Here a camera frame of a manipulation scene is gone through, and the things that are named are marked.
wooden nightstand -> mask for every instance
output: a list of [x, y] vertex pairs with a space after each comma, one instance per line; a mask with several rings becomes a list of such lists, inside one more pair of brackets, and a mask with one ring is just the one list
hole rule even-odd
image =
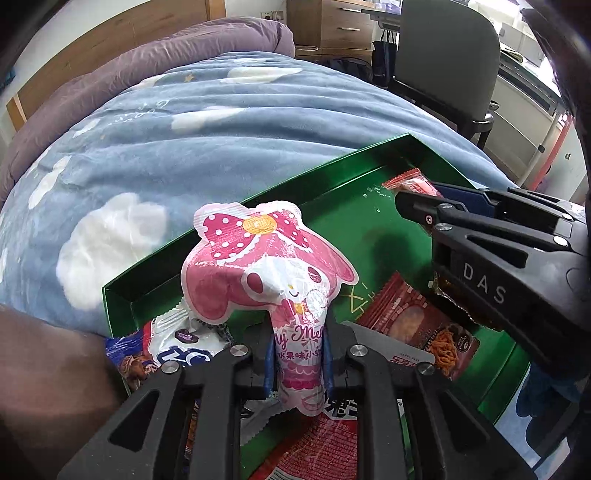
[[[361, 9], [373, 7], [364, 0], [287, 0], [295, 56], [311, 61], [353, 57], [371, 63], [374, 22]], [[301, 50], [298, 45], [318, 50]]]

green tray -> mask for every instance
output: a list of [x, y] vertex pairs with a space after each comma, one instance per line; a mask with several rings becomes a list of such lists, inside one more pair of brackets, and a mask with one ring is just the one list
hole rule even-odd
[[[433, 181], [471, 187], [447, 161], [409, 134], [333, 160], [243, 203], [247, 207], [272, 200], [297, 204], [304, 223], [347, 256], [359, 273], [359, 283], [343, 286], [332, 305], [337, 321], [355, 320], [395, 270], [415, 288], [427, 291], [433, 272], [431, 238], [398, 214], [394, 195], [381, 186], [413, 167]], [[197, 232], [189, 231], [104, 286], [113, 336], [136, 331], [180, 301], [180, 269], [198, 242]], [[263, 316], [264, 312], [235, 312], [228, 326], [239, 342], [243, 330]], [[521, 383], [528, 358], [506, 333], [479, 327], [475, 335], [480, 348], [457, 384], [496, 422]], [[284, 435], [281, 421], [273, 421], [241, 449], [243, 478]]]

screw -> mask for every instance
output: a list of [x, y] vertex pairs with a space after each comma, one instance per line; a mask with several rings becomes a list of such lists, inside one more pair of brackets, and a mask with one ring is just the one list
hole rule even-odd
[[556, 245], [560, 245], [561, 247], [567, 247], [569, 245], [569, 243], [566, 241], [565, 238], [562, 238], [561, 236], [556, 235], [554, 237], [554, 243]]
[[180, 368], [180, 365], [178, 364], [178, 362], [175, 362], [174, 360], [168, 360], [164, 362], [160, 368], [165, 374], [170, 375], [175, 373]]
[[230, 348], [230, 353], [234, 356], [244, 356], [248, 353], [248, 347], [246, 345], [234, 345]]
[[433, 375], [435, 367], [429, 362], [421, 362], [417, 365], [417, 370], [421, 375]]
[[353, 345], [349, 351], [353, 356], [365, 356], [368, 354], [368, 348], [365, 345]]
[[449, 223], [438, 223], [434, 228], [440, 232], [448, 232], [452, 226]]

wooden headboard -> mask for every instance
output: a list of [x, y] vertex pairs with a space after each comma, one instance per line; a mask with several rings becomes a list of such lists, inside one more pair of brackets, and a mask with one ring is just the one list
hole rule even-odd
[[224, 0], [149, 0], [108, 19], [49, 60], [8, 102], [14, 128], [69, 80], [144, 43], [225, 16]]

my melody character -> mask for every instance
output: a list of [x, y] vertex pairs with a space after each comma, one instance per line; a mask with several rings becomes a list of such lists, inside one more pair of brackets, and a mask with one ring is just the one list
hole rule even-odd
[[200, 208], [201, 241], [183, 264], [181, 283], [202, 320], [225, 322], [234, 310], [268, 310], [286, 408], [318, 415], [324, 405], [322, 330], [342, 283], [358, 275], [343, 254], [305, 227], [299, 208], [275, 201]]

